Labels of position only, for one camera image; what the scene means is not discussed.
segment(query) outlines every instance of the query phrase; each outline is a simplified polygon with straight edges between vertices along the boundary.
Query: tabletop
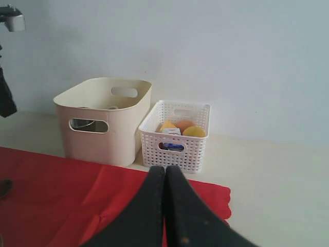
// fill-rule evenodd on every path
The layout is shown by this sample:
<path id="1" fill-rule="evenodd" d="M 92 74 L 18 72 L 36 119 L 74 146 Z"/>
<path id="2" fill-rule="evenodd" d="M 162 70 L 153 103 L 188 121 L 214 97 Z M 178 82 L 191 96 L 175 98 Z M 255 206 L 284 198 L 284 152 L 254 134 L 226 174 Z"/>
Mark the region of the tabletop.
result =
<path id="1" fill-rule="evenodd" d="M 0 118 L 0 146 L 64 156 L 54 115 Z M 131 169 L 147 171 L 139 153 Z M 329 244 L 329 147 L 210 135 L 198 174 L 231 188 L 229 224 L 263 247 Z"/>

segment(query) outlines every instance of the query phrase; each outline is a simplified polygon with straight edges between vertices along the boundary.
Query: white woven basket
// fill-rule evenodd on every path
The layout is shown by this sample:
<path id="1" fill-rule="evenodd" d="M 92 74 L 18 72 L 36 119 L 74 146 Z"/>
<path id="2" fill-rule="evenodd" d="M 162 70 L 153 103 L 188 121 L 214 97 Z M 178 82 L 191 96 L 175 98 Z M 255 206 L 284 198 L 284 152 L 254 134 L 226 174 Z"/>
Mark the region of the white woven basket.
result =
<path id="1" fill-rule="evenodd" d="M 210 109 L 210 105 L 202 103 L 158 101 L 139 126 L 144 165 L 147 167 L 176 165 L 183 172 L 200 172 L 206 140 L 209 136 Z M 196 126 L 203 128 L 206 137 L 156 133 L 166 120 L 175 124 L 182 119 L 191 120 Z M 184 150 L 182 152 L 163 150 L 159 148 L 160 143 L 180 144 L 183 145 Z"/>

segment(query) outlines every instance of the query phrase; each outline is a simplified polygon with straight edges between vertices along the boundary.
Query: red tablecloth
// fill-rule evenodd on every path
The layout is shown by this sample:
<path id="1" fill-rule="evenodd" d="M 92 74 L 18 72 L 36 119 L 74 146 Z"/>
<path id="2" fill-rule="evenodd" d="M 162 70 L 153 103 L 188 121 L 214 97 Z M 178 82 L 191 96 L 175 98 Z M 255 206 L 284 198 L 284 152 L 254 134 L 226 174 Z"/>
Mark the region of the red tablecloth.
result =
<path id="1" fill-rule="evenodd" d="M 146 175 L 126 168 L 0 148 L 0 179 L 13 180 L 13 189 L 0 199 L 4 246 L 80 245 L 119 215 Z M 220 218 L 231 216 L 229 188 L 190 183 Z"/>

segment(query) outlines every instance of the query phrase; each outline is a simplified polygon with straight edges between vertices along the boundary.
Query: basket handle hole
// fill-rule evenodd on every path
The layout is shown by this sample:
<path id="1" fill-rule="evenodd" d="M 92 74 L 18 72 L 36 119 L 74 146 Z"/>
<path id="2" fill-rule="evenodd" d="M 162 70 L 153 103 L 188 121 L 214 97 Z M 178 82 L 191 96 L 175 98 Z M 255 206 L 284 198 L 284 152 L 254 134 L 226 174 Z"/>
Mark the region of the basket handle hole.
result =
<path id="1" fill-rule="evenodd" d="M 192 111 L 186 109 L 175 109 L 174 114 L 180 117 L 192 117 Z"/>
<path id="2" fill-rule="evenodd" d="M 108 131 L 107 123 L 99 120 L 71 118 L 68 124 L 74 131 L 96 133 L 106 133 Z"/>
<path id="3" fill-rule="evenodd" d="M 137 89 L 133 87 L 125 87 L 125 86 L 114 86 L 111 89 L 111 93 L 115 96 L 128 97 L 128 98 L 136 98 L 138 96 Z"/>
<path id="4" fill-rule="evenodd" d="M 159 149 L 173 152 L 183 152 L 185 148 L 183 145 L 179 144 L 159 143 Z"/>

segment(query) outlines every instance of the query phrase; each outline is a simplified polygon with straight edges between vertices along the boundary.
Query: black object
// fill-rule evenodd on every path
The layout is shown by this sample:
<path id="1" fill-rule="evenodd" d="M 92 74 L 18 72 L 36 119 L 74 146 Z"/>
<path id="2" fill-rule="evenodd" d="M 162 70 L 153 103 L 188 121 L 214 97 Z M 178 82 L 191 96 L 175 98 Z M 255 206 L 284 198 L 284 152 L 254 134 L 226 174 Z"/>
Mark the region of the black object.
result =
<path id="1" fill-rule="evenodd" d="M 82 246 L 161 247 L 164 182 L 165 169 L 152 167 L 141 188 L 122 213 Z"/>
<path id="2" fill-rule="evenodd" d="M 17 107 L 6 83 L 3 69 L 0 67 L 0 115 L 8 117 L 15 112 L 17 112 Z"/>
<path id="3" fill-rule="evenodd" d="M 159 247 L 163 216 L 168 247 L 257 247 L 203 203 L 177 166 L 167 167 L 166 177 L 151 167 L 127 208 L 83 247 Z"/>
<path id="4" fill-rule="evenodd" d="M 0 198 L 4 197 L 12 188 L 12 181 L 10 179 L 0 180 Z"/>
<path id="5" fill-rule="evenodd" d="M 166 170 L 164 196 L 169 247 L 256 247 L 203 203 L 177 166 Z"/>

